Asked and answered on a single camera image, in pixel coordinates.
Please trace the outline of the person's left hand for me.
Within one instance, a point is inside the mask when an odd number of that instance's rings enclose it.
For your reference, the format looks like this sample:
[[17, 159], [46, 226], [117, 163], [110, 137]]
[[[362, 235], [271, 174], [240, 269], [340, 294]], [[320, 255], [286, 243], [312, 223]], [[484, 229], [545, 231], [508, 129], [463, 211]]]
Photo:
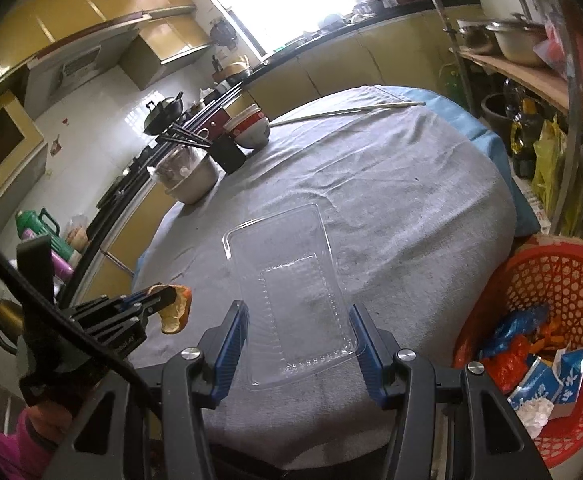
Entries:
[[26, 415], [37, 435], [55, 444], [64, 440], [74, 420], [67, 408], [52, 401], [28, 406]]

